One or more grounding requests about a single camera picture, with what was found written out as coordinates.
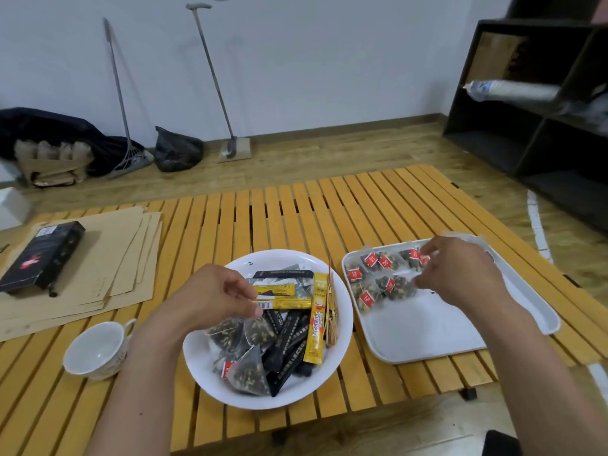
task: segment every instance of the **mop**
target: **mop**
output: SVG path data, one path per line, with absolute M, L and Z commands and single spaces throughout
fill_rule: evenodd
M 110 31 L 110 22 L 104 17 L 103 28 L 106 31 L 106 40 L 110 45 L 110 53 L 112 56 L 112 69 L 114 71 L 114 81 L 116 82 L 116 90 L 118 91 L 118 101 L 120 102 L 120 111 L 122 112 L 122 122 L 125 125 L 126 134 L 126 153 L 122 161 L 107 175 L 113 179 L 128 173 L 132 173 L 137 169 L 147 167 L 153 161 L 153 157 L 148 157 L 148 153 L 141 151 L 137 147 L 133 147 L 131 136 L 129 135 L 129 126 L 126 124 L 125 104 L 122 101 L 122 91 L 120 90 L 120 82 L 118 80 L 118 71 L 116 69 L 116 59 L 114 58 L 114 48 L 112 47 L 112 33 Z
M 205 48 L 205 55 L 207 56 L 207 61 L 209 63 L 209 69 L 211 70 L 211 75 L 213 76 L 213 82 L 215 83 L 215 90 L 218 92 L 219 103 L 222 105 L 222 110 L 224 111 L 224 118 L 226 120 L 226 125 L 228 126 L 228 131 L 230 132 L 230 139 L 224 142 L 219 151 L 218 162 L 227 162 L 231 160 L 242 160 L 246 158 L 251 158 L 251 145 L 248 137 L 235 137 L 232 132 L 232 126 L 230 124 L 230 120 L 228 119 L 228 113 L 226 113 L 226 107 L 224 105 L 224 99 L 222 98 L 222 93 L 219 90 L 218 79 L 215 75 L 215 70 L 213 69 L 213 64 L 211 63 L 211 56 L 209 56 L 209 49 L 207 49 L 207 42 L 205 41 L 205 36 L 202 34 L 201 21 L 198 18 L 197 9 L 204 8 L 207 10 L 211 9 L 211 5 L 207 3 L 188 3 L 186 4 L 186 9 L 192 11 L 194 15 L 194 21 L 196 22 L 196 27 L 198 28 L 198 33 L 201 36 L 202 46 Z

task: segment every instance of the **white ceramic cup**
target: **white ceramic cup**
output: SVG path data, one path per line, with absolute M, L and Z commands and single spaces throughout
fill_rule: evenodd
M 127 331 L 136 322 L 137 319 L 129 320 L 125 325 L 103 322 L 85 330 L 67 348 L 63 367 L 72 375 L 86 376 L 94 381 L 115 375 L 129 348 L 131 334 L 127 336 Z

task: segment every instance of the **barcode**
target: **barcode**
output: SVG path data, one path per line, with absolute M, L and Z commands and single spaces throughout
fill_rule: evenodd
M 261 302 L 261 301 L 257 301 L 256 304 L 258 305 L 258 307 L 262 307 L 262 309 L 264 310 L 268 310 L 268 309 L 272 309 L 272 302 Z
M 56 225 L 51 225 L 50 227 L 44 227 L 44 228 L 38 230 L 36 237 L 41 237 L 43 235 L 49 235 L 50 233 L 53 233 L 56 228 L 57 228 Z

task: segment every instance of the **wooden floor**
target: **wooden floor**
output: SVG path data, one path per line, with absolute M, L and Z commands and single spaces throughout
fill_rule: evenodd
M 265 187 L 415 163 L 434 165 L 467 194 L 536 247 L 527 213 L 527 191 L 472 155 L 445 141 L 437 123 L 345 136 L 309 138 L 254 146 L 251 160 L 216 163 L 217 153 L 189 171 L 160 173 L 141 169 L 116 180 L 91 179 L 80 185 L 27 190 L 35 212 L 57 212 L 155 199 Z M 541 219 L 555 264 L 608 306 L 608 240 L 541 200 Z M 0 245 L 11 230 L 0 232 Z M 589 372 L 573 374 L 594 403 L 608 408 Z M 279 453 L 301 455 L 382 455 L 409 453 L 481 454 L 483 434 L 513 434 L 498 384 L 478 388 L 480 399 L 465 403 L 456 394 L 396 404 L 363 414 L 337 416 L 293 427 L 285 448 L 273 448 L 268 433 L 205 447 L 205 454 Z

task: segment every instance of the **white bowl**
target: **white bowl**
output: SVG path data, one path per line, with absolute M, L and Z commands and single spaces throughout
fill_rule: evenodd
M 300 264 L 302 268 L 314 272 L 328 271 L 327 264 L 311 255 L 283 249 L 248 254 L 232 261 L 226 267 L 237 270 L 245 278 L 250 278 L 258 270 L 277 270 L 294 264 Z M 338 342 L 331 348 L 325 348 L 323 364 L 316 366 L 310 377 L 292 375 L 276 397 L 259 397 L 241 393 L 212 372 L 213 361 L 217 358 L 215 345 L 210 343 L 209 337 L 202 331 L 195 331 L 186 336 L 183 349 L 186 365 L 201 389 L 222 403 L 248 410 L 267 410 L 285 406 L 317 390 L 338 368 L 353 332 L 353 306 L 350 294 L 338 274 L 333 270 L 332 274 L 334 299 L 339 312 Z

